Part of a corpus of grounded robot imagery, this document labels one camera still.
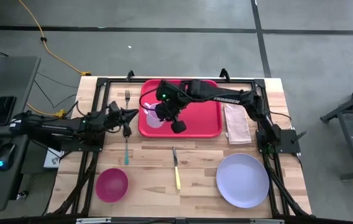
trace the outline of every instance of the fork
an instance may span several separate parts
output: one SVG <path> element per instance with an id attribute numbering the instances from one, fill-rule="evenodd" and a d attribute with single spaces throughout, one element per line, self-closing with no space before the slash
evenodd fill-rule
<path id="1" fill-rule="evenodd" d="M 131 96 L 129 94 L 129 90 L 126 90 L 126 109 L 128 109 L 128 102 L 130 100 Z M 128 154 L 128 135 L 125 134 L 125 129 L 122 130 L 123 131 L 123 136 L 126 139 L 126 154 L 124 156 L 124 164 L 128 165 L 129 164 L 129 154 Z"/>
<path id="2" fill-rule="evenodd" d="M 129 94 L 129 90 L 126 90 L 126 109 L 128 109 L 128 102 L 130 99 L 130 94 Z"/>

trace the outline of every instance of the purple plate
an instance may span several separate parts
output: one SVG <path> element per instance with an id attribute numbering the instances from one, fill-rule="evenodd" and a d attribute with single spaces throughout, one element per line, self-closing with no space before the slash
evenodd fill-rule
<path id="1" fill-rule="evenodd" d="M 216 172 L 221 195 L 239 208 L 259 205 L 268 195 L 269 177 L 258 159 L 243 153 L 227 156 Z"/>

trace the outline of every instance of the folded towel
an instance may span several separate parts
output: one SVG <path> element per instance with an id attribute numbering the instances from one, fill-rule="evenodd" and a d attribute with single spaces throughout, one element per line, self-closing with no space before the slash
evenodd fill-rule
<path id="1" fill-rule="evenodd" d="M 245 118 L 245 109 L 239 105 L 225 105 L 227 137 L 229 144 L 251 143 L 249 124 Z"/>

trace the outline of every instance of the smartphone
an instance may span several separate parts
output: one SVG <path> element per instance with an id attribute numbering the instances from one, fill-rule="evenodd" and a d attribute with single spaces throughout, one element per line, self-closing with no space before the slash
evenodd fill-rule
<path id="1" fill-rule="evenodd" d="M 0 126 L 8 124 L 12 111 L 14 110 L 15 101 L 15 96 L 0 97 Z"/>

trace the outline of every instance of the wooden table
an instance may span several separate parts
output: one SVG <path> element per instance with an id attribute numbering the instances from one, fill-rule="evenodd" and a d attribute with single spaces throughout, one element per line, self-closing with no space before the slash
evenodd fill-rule
<path id="1" fill-rule="evenodd" d="M 82 77 L 77 93 L 80 110 L 91 111 L 97 77 Z M 270 109 L 288 114 L 282 81 L 278 78 L 265 79 Z M 116 101 L 125 107 L 124 90 L 131 93 L 129 108 L 139 107 L 141 83 L 114 83 L 110 87 L 109 102 Z M 220 87 L 236 90 L 250 90 L 245 84 L 220 84 Z M 73 117 L 80 116 L 74 110 Z M 138 131 L 138 116 L 131 122 L 132 136 L 129 138 L 130 164 L 124 165 L 124 138 L 122 132 L 106 134 L 103 151 L 99 154 L 96 179 L 104 170 L 118 167 L 129 178 L 129 190 L 124 198 L 115 204 L 104 203 L 92 194 L 89 215 L 92 217 L 217 217 L 217 218 L 270 218 L 268 197 L 251 209 L 237 208 L 226 202 L 216 187 L 216 169 L 223 158 L 243 152 L 263 161 L 256 147 L 255 130 L 257 123 L 248 119 L 252 143 L 229 145 L 223 131 L 211 139 L 154 139 L 145 138 Z M 272 115 L 274 123 L 281 128 L 290 128 L 290 120 L 277 114 Z M 181 190 L 175 187 L 172 146 L 178 154 Z M 81 161 L 81 152 L 67 155 L 60 164 L 48 211 L 56 210 L 74 188 Z M 311 213 L 305 182 L 300 164 L 290 154 L 280 154 L 285 187 L 300 204 Z M 282 212 L 280 193 L 274 187 L 279 211 Z M 81 191 L 80 206 L 83 206 L 86 189 Z"/>

